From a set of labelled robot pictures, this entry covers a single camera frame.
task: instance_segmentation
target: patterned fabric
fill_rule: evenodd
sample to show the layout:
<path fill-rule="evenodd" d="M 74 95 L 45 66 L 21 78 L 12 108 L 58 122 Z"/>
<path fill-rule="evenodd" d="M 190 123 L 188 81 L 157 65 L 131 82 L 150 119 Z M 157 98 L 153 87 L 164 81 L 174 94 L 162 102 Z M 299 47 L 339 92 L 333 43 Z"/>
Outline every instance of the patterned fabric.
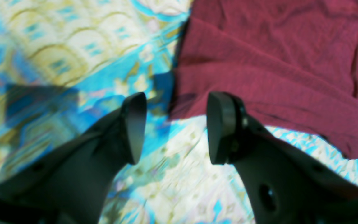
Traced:
<path fill-rule="evenodd" d="M 145 146 L 115 178 L 101 224 L 253 223 L 233 166 L 212 166 L 205 117 L 167 122 L 169 73 L 190 0 L 0 0 L 0 181 L 132 93 L 149 99 Z M 269 130 L 358 184 L 317 136 Z"/>

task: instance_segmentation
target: bedsheet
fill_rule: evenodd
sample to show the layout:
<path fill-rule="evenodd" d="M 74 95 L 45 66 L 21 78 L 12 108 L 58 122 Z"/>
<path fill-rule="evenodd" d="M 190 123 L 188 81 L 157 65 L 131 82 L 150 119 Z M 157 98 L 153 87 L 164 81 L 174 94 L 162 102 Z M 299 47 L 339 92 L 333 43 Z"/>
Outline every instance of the bedsheet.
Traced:
<path fill-rule="evenodd" d="M 115 178 L 100 223 L 253 223 L 235 169 L 210 164 L 205 117 L 167 121 L 190 4 L 0 0 L 0 181 L 143 91 L 142 159 Z M 268 129 L 358 184 L 358 160 L 318 136 Z"/>

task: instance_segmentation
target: wrinkled fabric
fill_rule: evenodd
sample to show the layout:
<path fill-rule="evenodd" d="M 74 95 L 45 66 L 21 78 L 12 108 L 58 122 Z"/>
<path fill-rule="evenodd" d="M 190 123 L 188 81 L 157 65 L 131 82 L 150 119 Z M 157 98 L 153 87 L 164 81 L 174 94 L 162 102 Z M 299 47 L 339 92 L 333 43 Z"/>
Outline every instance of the wrinkled fabric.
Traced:
<path fill-rule="evenodd" d="M 263 124 L 358 158 L 357 0 L 196 0 L 175 74 L 173 119 L 225 91 Z"/>

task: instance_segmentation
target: red fabric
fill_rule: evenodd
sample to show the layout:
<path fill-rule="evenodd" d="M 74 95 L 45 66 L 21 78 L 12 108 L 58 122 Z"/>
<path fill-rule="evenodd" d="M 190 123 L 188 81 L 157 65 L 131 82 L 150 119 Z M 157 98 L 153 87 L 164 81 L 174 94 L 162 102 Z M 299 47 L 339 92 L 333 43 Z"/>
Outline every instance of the red fabric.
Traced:
<path fill-rule="evenodd" d="M 195 0 L 175 77 L 173 119 L 226 91 L 358 158 L 358 0 Z"/>

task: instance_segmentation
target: blue patterned bedsheet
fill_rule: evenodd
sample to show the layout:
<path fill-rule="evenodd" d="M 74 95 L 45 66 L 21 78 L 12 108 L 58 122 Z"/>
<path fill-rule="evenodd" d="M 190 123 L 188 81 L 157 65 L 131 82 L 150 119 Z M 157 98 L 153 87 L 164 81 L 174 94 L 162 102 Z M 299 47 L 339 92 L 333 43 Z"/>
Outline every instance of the blue patterned bedsheet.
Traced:
<path fill-rule="evenodd" d="M 166 120 L 190 3 L 0 0 L 0 181 L 143 91 L 142 160 L 118 174 L 100 223 L 252 223 L 235 169 L 210 164 L 205 117 Z M 269 130 L 358 184 L 358 160 L 317 136 Z"/>

